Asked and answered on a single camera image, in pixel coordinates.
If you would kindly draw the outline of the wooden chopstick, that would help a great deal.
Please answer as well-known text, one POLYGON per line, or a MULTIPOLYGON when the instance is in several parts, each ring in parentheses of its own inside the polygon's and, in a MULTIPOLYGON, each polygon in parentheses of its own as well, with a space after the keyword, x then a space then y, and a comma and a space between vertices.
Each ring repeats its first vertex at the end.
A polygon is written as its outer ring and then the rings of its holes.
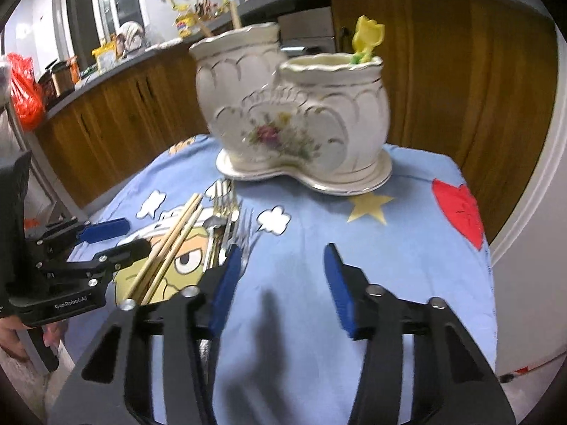
POLYGON ((175 242, 177 241, 177 239, 180 237, 180 234, 179 234, 179 235, 177 236, 177 238, 173 241, 173 243, 172 243, 172 245, 171 245, 169 251, 168 251, 168 252, 163 251, 162 254, 161 254, 161 256, 158 257, 158 262, 155 262, 154 267, 151 269, 150 272, 148 272, 148 273, 146 274, 143 283, 140 285, 139 289, 138 289, 137 292, 136 292, 136 296, 135 296, 135 297, 136 297, 136 300, 134 300, 134 302, 136 302, 136 303, 141 302, 141 299, 142 299, 142 298, 144 297, 144 295, 145 295, 144 289, 145 289, 145 287, 146 287, 146 285, 147 285, 147 282, 153 280, 153 276, 157 273, 158 267, 160 267, 160 266, 162 265, 162 263, 165 261, 165 257, 167 256, 167 254, 168 254, 168 253, 170 252, 170 250, 172 249, 172 246, 174 245, 174 243, 175 243, 175 242))
POLYGON ((154 267, 155 262, 158 262, 158 257, 161 256, 162 252, 168 252, 173 241, 177 238, 180 234, 180 231, 185 226, 189 217, 193 214, 195 209, 198 207, 199 203, 203 198, 202 194, 194 193, 192 197, 187 201, 185 204, 185 209, 182 213, 182 216, 178 219, 177 223, 174 226, 171 226, 167 233, 162 237, 162 239, 158 242, 158 245, 155 246, 150 255, 148 256, 146 262, 141 267, 139 273, 135 277, 134 281, 128 288, 128 291, 124 295, 124 299, 133 299, 136 300, 136 292, 139 289, 140 285, 143 283, 145 276, 151 269, 154 267))
POLYGON ((242 28, 242 23, 238 13, 237 4, 235 3, 234 0, 231 0, 229 2, 229 7, 230 7, 230 13, 232 19, 232 26, 234 27, 235 30, 239 30, 242 28))
POLYGON ((171 298, 182 288, 196 283, 203 271, 208 234, 199 222, 203 207, 190 216, 187 226, 157 269, 157 273, 142 298, 142 304, 157 303, 171 298))

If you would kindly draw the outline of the silver fork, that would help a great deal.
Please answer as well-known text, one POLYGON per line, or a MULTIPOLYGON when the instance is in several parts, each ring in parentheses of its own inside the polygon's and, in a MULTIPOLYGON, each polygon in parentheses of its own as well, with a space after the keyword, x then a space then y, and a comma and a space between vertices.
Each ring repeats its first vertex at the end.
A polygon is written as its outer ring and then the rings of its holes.
POLYGON ((238 211, 232 213, 222 235, 218 256, 219 264, 222 265, 226 261, 231 246, 239 247, 241 251, 240 276, 245 274, 253 247, 258 241, 259 233, 256 232, 254 221, 254 209, 240 207, 238 211))

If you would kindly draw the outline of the silver spoon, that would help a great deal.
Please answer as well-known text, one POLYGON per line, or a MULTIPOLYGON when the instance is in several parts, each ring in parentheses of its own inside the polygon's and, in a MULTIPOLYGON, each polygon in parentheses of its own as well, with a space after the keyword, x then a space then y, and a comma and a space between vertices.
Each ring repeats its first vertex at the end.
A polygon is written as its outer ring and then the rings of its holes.
POLYGON ((222 216, 212 215, 203 223, 204 229, 208 233, 208 243, 205 253, 205 259, 203 264, 203 271, 205 272, 212 266, 212 252, 215 241, 215 234, 217 230, 224 227, 227 224, 227 219, 222 216))

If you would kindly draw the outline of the kitchen window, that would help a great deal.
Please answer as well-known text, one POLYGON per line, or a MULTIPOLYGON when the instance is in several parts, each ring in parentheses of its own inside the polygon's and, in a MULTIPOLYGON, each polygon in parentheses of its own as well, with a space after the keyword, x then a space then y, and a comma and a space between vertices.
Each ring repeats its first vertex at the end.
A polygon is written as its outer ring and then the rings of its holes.
POLYGON ((146 24, 141 0, 58 0, 65 49, 79 69, 95 65, 92 51, 110 41, 126 22, 146 24))

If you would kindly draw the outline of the wooden kitchen cabinets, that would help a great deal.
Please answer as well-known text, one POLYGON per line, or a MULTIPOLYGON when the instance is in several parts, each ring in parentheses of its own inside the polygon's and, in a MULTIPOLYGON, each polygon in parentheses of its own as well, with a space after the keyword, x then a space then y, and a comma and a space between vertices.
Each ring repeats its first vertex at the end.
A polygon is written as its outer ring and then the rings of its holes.
POLYGON ((53 110, 35 131, 85 207, 180 140, 213 132, 244 177, 291 174, 353 194, 393 144, 451 157, 493 241, 552 124, 555 24, 504 0, 331 0, 335 35, 384 41, 289 58, 282 24, 151 51, 53 110))

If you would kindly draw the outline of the red plastic bag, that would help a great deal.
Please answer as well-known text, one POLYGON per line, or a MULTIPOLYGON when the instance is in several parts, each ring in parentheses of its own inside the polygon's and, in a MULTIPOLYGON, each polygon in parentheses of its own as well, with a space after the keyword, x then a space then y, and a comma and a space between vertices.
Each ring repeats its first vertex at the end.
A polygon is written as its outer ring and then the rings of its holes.
POLYGON ((17 118, 23 131, 35 131, 46 110, 41 86, 35 80, 33 60, 16 53, 9 53, 6 58, 11 67, 11 99, 17 118))

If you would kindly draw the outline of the gold fork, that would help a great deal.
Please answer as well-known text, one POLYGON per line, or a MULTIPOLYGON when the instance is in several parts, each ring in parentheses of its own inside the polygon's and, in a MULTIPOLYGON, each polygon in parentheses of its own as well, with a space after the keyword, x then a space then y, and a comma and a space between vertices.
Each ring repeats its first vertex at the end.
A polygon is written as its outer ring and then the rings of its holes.
MULTIPOLYGON (((235 186, 232 180, 216 180, 212 188, 214 189, 212 201, 212 215, 225 217, 228 220, 231 218, 232 213, 238 211, 240 203, 238 201, 235 186)), ((220 252, 222 235, 225 226, 217 230, 215 234, 214 247, 212 252, 212 266, 209 269, 220 266, 218 256, 220 252)))

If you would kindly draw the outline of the blue cartoon tablecloth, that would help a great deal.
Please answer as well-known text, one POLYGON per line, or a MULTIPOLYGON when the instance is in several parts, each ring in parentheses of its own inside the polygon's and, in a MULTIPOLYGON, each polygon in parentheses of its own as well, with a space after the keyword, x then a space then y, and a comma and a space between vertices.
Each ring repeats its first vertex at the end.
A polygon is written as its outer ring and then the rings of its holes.
MULTIPOLYGON (((328 243, 397 298, 427 302, 441 296, 495 367, 490 251, 459 166, 443 154, 384 149, 392 177, 360 197, 317 193, 291 177, 235 183, 254 216, 254 241, 220 344, 213 402, 218 424, 347 423, 365 346, 349 339, 336 315, 324 272, 328 243)), ((207 244, 202 223, 212 214, 212 185, 221 177, 215 165, 220 150, 211 136, 198 135, 164 151, 100 217, 128 219, 130 234, 83 243, 69 260, 90 260, 139 237, 157 246, 189 197, 207 192, 196 232, 153 302, 196 283, 207 244)))

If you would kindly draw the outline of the wooden chopstick in holder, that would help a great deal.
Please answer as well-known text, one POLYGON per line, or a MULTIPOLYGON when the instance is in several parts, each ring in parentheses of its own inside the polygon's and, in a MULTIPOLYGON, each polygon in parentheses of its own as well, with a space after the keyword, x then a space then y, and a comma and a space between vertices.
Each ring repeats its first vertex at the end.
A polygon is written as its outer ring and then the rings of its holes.
POLYGON ((238 13, 237 4, 235 3, 234 0, 231 0, 229 2, 229 7, 230 7, 230 13, 232 19, 232 26, 234 27, 235 30, 239 30, 242 28, 242 23, 238 13))

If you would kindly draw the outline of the white ceramic utensil holder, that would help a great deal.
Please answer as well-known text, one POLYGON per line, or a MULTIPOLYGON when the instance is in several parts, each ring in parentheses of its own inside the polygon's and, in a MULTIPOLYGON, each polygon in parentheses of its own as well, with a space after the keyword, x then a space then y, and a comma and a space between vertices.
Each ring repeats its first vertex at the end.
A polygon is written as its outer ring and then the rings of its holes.
POLYGON ((388 182, 390 124, 383 61, 353 54, 289 58, 276 23, 202 39, 189 48, 198 104, 231 180, 293 177, 329 195, 355 196, 388 182))

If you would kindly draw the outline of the stainless steel oven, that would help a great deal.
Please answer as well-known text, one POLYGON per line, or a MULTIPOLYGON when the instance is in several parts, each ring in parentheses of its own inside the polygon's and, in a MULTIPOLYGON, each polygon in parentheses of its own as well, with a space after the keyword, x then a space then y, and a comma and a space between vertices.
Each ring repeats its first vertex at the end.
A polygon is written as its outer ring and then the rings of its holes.
POLYGON ((292 12, 278 17, 281 50, 289 58, 335 52, 330 7, 292 12))

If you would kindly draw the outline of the yellow plastic utensil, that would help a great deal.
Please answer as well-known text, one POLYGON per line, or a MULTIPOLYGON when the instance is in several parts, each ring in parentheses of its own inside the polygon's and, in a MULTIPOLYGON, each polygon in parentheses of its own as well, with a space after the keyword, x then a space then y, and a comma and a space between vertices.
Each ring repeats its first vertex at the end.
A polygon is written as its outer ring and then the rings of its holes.
POLYGON ((374 50, 380 46, 385 37, 385 26, 367 16, 360 16, 355 26, 355 35, 352 39, 354 54, 352 64, 371 62, 374 50))

